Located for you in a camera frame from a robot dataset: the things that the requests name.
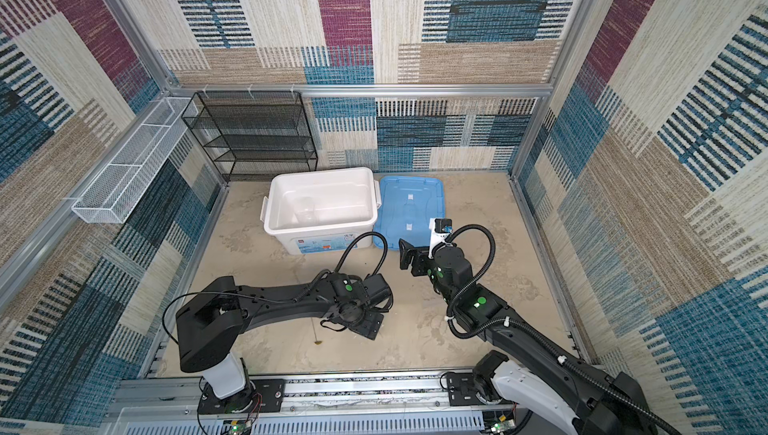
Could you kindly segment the aluminium mounting rail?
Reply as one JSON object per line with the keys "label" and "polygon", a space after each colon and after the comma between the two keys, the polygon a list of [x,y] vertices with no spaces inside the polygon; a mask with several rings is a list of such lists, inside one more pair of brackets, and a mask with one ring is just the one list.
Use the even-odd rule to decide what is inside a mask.
{"label": "aluminium mounting rail", "polygon": [[[495,404],[479,399],[468,368],[257,375],[249,387],[266,403],[259,412],[261,422],[384,413],[403,420],[407,413],[524,407],[521,396]],[[147,378],[120,384],[103,424],[230,417],[206,393],[199,377]]]}

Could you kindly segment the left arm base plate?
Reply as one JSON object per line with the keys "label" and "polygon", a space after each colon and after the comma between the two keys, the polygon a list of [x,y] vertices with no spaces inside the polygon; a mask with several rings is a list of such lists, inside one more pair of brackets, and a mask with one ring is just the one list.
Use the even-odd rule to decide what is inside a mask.
{"label": "left arm base plate", "polygon": [[218,398],[210,384],[205,382],[197,413],[236,416],[277,413],[282,407],[285,385],[285,379],[251,379],[243,391]]}

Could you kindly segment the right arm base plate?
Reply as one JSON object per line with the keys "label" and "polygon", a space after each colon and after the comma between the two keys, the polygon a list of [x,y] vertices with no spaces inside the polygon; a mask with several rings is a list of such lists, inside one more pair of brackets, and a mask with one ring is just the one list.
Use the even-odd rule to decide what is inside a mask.
{"label": "right arm base plate", "polygon": [[454,406],[511,406],[506,400],[490,389],[489,385],[471,372],[446,371],[439,379],[441,388],[447,393],[449,405]]}

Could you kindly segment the clear glass flask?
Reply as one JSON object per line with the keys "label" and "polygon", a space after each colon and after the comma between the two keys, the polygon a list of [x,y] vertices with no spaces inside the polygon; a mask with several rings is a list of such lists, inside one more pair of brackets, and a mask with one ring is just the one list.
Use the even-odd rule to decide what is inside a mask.
{"label": "clear glass flask", "polygon": [[293,203],[297,223],[301,226],[312,226],[316,223],[316,207],[312,197],[299,197]]}

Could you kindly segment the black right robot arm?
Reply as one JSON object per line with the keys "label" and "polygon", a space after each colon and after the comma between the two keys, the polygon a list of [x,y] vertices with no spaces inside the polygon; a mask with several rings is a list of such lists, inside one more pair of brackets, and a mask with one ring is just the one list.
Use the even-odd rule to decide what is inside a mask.
{"label": "black right robot arm", "polygon": [[400,267],[430,279],[447,304],[445,320],[456,338],[493,346],[473,369],[481,402],[514,402],[564,434],[676,433],[651,411],[634,378],[613,376],[570,354],[482,285],[496,255],[494,236],[478,224],[451,224],[433,220],[424,247],[399,240]]}

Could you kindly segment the long metal spatula rod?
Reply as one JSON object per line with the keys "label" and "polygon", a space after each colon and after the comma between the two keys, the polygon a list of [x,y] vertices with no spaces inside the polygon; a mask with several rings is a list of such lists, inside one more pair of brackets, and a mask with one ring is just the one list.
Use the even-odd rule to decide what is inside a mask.
{"label": "long metal spatula rod", "polygon": [[320,336],[319,336],[319,332],[318,332],[319,325],[318,325],[318,322],[316,321],[316,319],[314,319],[314,318],[311,319],[311,325],[312,325],[313,336],[314,336],[314,344],[319,346],[323,342],[322,342],[322,340],[320,339]]}

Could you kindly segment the white plastic bin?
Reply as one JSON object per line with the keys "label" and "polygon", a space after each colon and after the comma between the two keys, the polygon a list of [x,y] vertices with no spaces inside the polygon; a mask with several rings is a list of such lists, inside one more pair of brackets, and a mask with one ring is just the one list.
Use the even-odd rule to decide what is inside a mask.
{"label": "white plastic bin", "polygon": [[[293,209],[299,197],[312,197],[317,221],[301,226]],[[381,206],[379,182],[368,168],[283,174],[270,184],[260,220],[291,255],[344,250],[374,228]]]}

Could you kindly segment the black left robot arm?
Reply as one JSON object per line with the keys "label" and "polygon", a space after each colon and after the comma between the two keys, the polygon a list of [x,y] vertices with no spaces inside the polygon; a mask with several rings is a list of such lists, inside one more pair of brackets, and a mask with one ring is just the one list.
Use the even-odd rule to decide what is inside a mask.
{"label": "black left robot arm", "polygon": [[168,307],[183,300],[175,311],[176,335],[162,327],[174,341],[180,370],[199,373],[219,399],[249,389],[244,365],[232,354],[237,338],[256,328],[303,318],[317,318],[335,332],[349,330],[374,340],[384,316],[394,305],[392,290],[381,268],[388,255],[384,247],[375,268],[366,277],[348,275],[342,266],[364,239],[386,238],[365,232],[347,246],[335,268],[323,269],[308,283],[275,287],[238,285],[232,276],[215,279],[206,288],[174,298]]}

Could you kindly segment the blue plastic lid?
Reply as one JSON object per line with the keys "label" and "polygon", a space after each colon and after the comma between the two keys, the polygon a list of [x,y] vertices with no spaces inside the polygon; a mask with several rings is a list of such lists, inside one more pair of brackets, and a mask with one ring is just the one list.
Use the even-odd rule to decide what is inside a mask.
{"label": "blue plastic lid", "polygon": [[446,215],[444,186],[437,178],[386,176],[379,181],[381,206],[374,231],[397,252],[400,239],[416,247],[430,243],[430,220]]}

